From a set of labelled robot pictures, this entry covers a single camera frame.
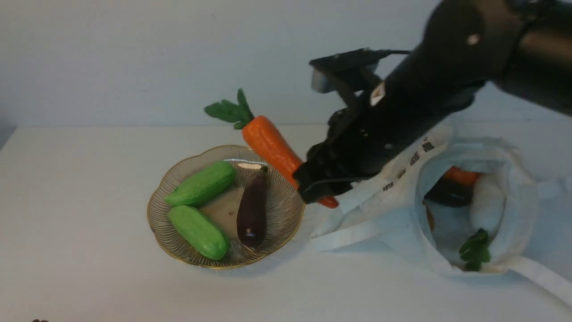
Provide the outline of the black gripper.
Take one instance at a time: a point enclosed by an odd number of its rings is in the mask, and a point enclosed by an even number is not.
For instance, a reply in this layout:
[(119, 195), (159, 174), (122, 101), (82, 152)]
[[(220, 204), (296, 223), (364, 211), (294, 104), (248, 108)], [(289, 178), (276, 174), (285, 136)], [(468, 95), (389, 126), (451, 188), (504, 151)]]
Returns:
[(306, 203), (338, 196), (370, 179), (429, 130), (429, 114), (404, 108), (365, 109), (330, 129), (294, 173)]

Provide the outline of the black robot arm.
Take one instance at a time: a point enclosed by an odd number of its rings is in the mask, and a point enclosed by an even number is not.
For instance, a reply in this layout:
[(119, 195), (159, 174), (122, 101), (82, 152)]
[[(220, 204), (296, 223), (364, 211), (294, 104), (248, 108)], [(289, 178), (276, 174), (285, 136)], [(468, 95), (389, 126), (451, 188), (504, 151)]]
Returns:
[(346, 107), (328, 121), (294, 172), (305, 203), (370, 179), (487, 82), (571, 114), (571, 4), (559, 0), (442, 0), (423, 39), (385, 78), (377, 63), (395, 50), (360, 49), (313, 59), (312, 88)]

